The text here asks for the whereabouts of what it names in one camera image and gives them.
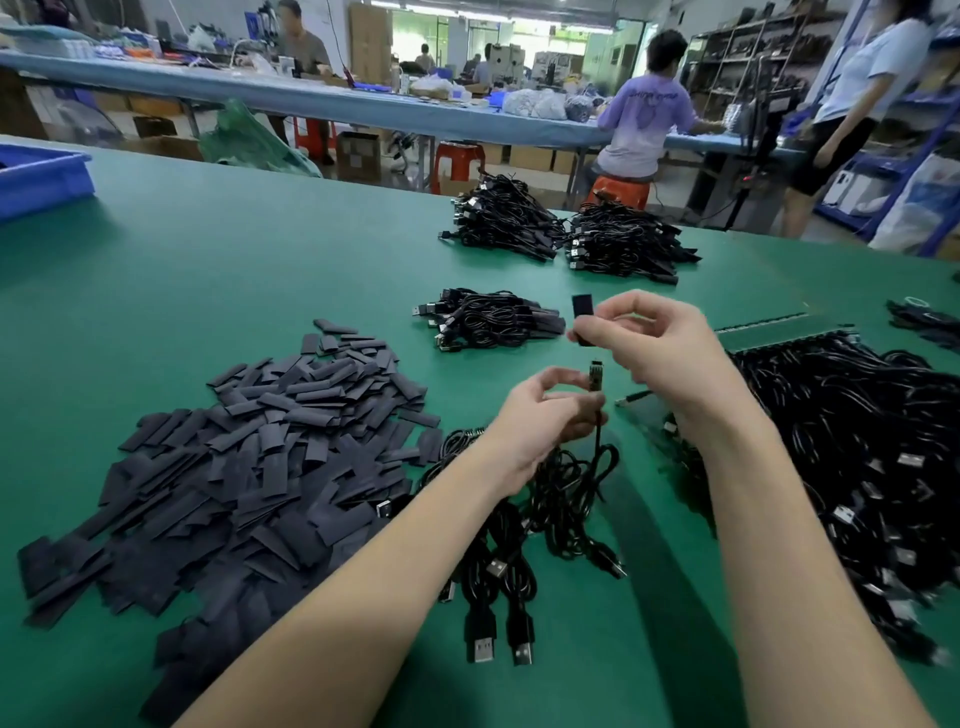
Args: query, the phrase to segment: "black hair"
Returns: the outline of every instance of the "black hair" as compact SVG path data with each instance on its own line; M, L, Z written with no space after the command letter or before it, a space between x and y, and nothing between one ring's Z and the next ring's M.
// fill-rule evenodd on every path
M647 68L659 73L679 61L686 53L686 39L677 31L657 33L647 46Z
M893 2L897 6L895 23L902 23L910 18L922 20L927 25L933 23L933 18L930 16L930 6L933 5L933 0L893 0Z
M300 9L300 3L297 0L279 0L276 4L277 9L286 8L294 14L294 17L303 17L303 11Z

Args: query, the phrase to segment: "red stool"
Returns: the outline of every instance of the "red stool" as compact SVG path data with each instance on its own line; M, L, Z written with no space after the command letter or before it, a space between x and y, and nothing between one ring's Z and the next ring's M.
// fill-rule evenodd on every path
M330 149L337 148L337 131L334 124L321 122L318 119L304 119L304 121L306 122L306 134L301 134L300 125L297 123L297 119L294 119L294 145L298 149L305 149L309 157L322 157L324 155L326 149L324 149L324 141L320 136L320 125L322 123L326 123L330 129L327 146Z
M440 157L450 160L450 179L455 182L467 182L470 179L470 163L480 162L480 171L487 171L487 156L479 144L458 144L442 141L437 145L437 155L433 162L433 176L430 178L430 191L440 194Z
M593 188L587 196L588 203L597 202L598 193L603 197L612 198L627 207L644 209L647 207L647 198L650 196L649 182L625 182L600 176L593 183Z

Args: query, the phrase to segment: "person in purple shirt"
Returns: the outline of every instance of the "person in purple shirt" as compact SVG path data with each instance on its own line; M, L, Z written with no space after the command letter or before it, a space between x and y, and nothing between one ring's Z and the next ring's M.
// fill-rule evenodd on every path
M686 40L677 31L663 31L650 41L647 72L624 84L597 119L601 129L613 129L613 141L586 170L589 187L600 176L649 182L657 172L663 141L674 126L688 134L725 130L720 122L700 119L690 94L674 79L684 53Z

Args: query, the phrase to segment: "blue container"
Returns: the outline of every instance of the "blue container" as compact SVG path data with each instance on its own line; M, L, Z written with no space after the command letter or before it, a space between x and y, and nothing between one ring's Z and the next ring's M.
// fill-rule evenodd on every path
M0 222L93 196L90 155L0 144Z

